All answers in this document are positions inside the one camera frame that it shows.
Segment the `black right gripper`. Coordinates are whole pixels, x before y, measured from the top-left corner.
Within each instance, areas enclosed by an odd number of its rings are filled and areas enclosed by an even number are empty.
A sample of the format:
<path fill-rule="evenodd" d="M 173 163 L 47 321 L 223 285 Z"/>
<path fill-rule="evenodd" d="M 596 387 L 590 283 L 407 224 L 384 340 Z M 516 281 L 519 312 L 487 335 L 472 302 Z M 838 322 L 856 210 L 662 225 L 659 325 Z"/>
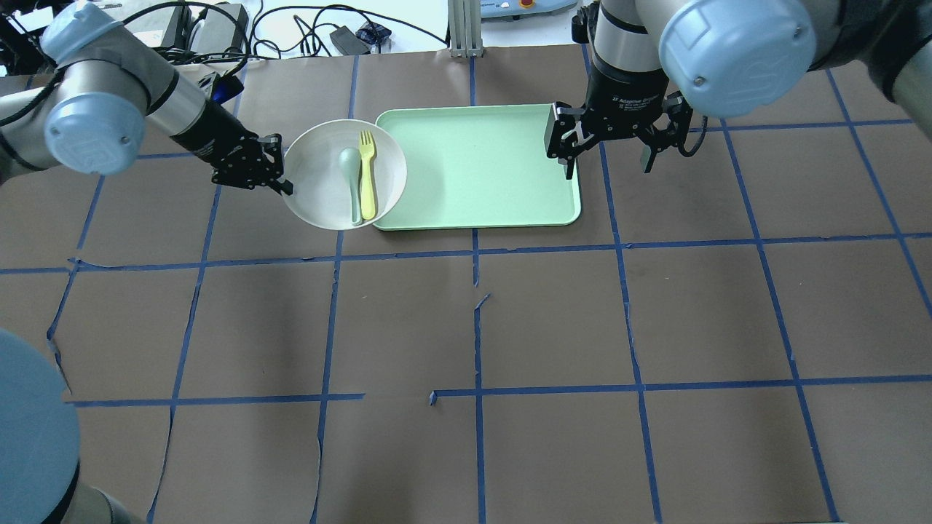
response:
<path fill-rule="evenodd" d="M 680 92 L 639 100 L 627 107 L 619 97 L 613 97 L 606 108 L 575 108 L 555 102 L 547 120 L 547 156 L 563 160 L 570 181 L 582 152 L 603 140 L 636 138 L 644 143 L 642 172 L 651 173 L 656 159 L 668 147 L 675 147 L 685 158 L 692 156 L 692 149 L 686 148 L 690 122 L 692 106 Z"/>

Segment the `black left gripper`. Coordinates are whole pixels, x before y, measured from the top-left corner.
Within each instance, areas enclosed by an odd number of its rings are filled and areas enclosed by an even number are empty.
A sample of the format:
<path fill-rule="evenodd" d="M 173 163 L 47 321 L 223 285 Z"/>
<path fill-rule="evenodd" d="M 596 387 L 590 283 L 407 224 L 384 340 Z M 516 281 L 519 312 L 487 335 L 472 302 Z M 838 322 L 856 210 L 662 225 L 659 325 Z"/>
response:
<path fill-rule="evenodd" d="M 293 195 L 293 183 L 283 180 L 283 137 L 242 134 L 213 140 L 212 182 L 230 188 L 270 188 Z"/>

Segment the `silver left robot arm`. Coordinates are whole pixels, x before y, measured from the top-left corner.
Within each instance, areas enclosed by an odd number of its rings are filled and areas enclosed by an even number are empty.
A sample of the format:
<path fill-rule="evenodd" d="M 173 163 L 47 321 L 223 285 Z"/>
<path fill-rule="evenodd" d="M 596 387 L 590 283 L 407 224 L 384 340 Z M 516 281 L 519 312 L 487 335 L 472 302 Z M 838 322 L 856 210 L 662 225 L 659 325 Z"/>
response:
<path fill-rule="evenodd" d="M 96 4 L 67 6 L 40 38 L 55 73 L 2 98 L 2 181 L 63 165 L 117 175 L 133 165 L 152 124 L 213 167 L 231 188 L 293 193 L 282 136 L 260 136 L 224 109 L 206 76 L 186 79 Z"/>

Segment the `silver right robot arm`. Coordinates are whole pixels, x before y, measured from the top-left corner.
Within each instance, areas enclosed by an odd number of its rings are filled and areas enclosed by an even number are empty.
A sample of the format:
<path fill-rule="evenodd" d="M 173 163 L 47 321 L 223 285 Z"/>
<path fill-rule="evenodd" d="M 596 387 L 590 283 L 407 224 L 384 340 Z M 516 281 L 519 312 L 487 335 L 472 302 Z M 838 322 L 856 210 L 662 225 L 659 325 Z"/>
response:
<path fill-rule="evenodd" d="M 928 1 L 592 2 L 572 21 L 573 40 L 592 46 L 585 102 L 552 104 L 546 156 L 572 178 L 583 152 L 635 138 L 649 172 L 669 147 L 695 155 L 695 114 L 749 115 L 849 62 L 929 134 L 930 14 Z"/>

